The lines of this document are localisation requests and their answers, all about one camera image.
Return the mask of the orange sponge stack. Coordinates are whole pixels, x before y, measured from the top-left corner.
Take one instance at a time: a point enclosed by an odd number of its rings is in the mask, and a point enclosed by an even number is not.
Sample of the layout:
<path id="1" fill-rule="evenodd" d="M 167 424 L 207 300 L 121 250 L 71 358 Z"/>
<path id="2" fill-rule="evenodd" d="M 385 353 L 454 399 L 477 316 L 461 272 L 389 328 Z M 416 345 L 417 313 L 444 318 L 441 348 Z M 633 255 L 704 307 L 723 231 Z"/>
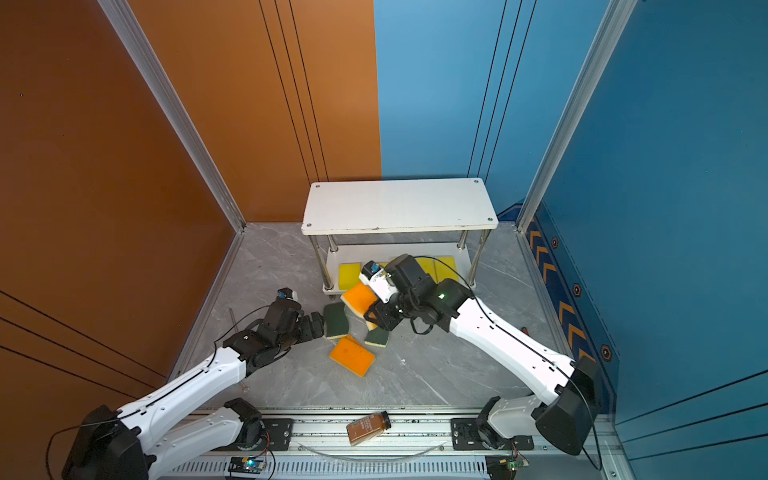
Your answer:
<path id="1" fill-rule="evenodd" d="M 378 300 L 376 294 L 365 284 L 358 283 L 341 296 L 342 302 L 359 318 L 364 318 L 369 308 Z"/>

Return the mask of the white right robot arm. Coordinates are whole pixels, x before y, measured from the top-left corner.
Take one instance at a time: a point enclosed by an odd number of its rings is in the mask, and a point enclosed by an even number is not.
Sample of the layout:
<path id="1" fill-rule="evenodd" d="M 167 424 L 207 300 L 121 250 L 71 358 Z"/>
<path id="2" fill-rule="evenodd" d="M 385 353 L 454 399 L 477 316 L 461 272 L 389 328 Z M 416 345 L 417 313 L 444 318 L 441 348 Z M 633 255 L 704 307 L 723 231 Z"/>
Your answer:
<path id="1" fill-rule="evenodd" d="M 539 433 L 566 454 L 583 451 L 602 408 L 594 360 L 573 360 L 537 342 L 493 313 L 461 276 L 435 282 L 411 255 L 385 266 L 370 261 L 359 278 L 376 297 L 365 312 L 368 321 L 388 331 L 403 320 L 438 327 L 476 346 L 527 386 L 529 396 L 493 397 L 476 417 L 486 446 L 502 449 L 516 436 Z"/>

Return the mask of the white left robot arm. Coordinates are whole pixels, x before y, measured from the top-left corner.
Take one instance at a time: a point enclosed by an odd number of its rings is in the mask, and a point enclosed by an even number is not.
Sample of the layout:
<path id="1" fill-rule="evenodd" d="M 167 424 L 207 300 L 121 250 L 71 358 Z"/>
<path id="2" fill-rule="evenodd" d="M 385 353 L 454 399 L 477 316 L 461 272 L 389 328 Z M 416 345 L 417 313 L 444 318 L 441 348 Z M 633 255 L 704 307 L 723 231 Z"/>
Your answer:
<path id="1" fill-rule="evenodd" d="M 305 313 L 289 289 L 264 307 L 264 317 L 215 340 L 213 353 L 165 386 L 116 410 L 100 406 L 76 427 L 64 479 L 158 479 L 219 447 L 268 446 L 261 412 L 243 398 L 187 422 L 198 407 L 300 343 L 321 338 L 325 321 Z"/>

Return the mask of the yellow sponge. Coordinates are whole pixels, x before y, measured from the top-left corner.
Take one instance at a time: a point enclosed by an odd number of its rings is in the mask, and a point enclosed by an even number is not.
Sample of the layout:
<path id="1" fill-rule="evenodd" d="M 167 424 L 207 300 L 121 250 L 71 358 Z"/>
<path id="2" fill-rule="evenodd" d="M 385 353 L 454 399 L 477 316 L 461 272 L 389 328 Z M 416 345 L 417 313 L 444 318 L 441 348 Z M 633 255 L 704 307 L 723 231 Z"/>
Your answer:
<path id="1" fill-rule="evenodd" d="M 361 266 L 359 263 L 347 263 L 339 266 L 338 286 L 342 291 L 354 288 L 359 282 Z"/>
<path id="2" fill-rule="evenodd" d="M 437 273 L 435 269 L 435 263 L 428 258 L 417 258 L 418 264 L 421 268 L 433 279 L 437 280 Z"/>
<path id="3" fill-rule="evenodd" d="M 451 279 L 456 282 L 461 281 L 458 275 L 458 269 L 454 257 L 437 257 L 434 260 L 434 267 L 437 283 L 440 283 L 446 279 Z"/>

